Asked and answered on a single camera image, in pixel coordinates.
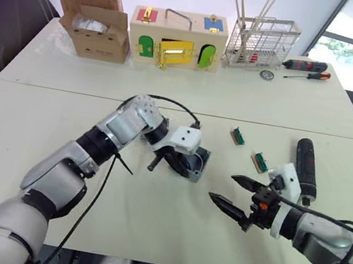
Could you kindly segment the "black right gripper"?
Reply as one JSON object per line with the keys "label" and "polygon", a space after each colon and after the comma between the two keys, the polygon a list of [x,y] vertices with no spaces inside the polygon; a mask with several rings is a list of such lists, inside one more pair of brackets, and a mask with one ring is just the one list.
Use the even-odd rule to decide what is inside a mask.
{"label": "black right gripper", "polygon": [[253,225],[263,230],[270,229],[280,208],[278,194],[248,176],[235,174],[231,178],[242,188],[254,193],[249,216],[247,217],[243,210],[235,207],[229,199],[220,194],[209,192],[210,199],[223,213],[237,222],[243,232],[248,231]]}

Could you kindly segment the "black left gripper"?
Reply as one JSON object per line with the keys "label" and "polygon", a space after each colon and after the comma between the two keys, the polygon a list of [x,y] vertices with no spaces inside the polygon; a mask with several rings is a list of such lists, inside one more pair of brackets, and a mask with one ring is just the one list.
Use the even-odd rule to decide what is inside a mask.
{"label": "black left gripper", "polygon": [[188,170],[200,171],[203,158],[194,153],[194,155],[189,157],[189,162],[183,154],[175,151],[173,147],[165,146],[155,152],[156,157],[148,165],[148,170],[153,171],[155,167],[161,162],[161,160],[166,160],[170,168],[182,177],[189,177]]}

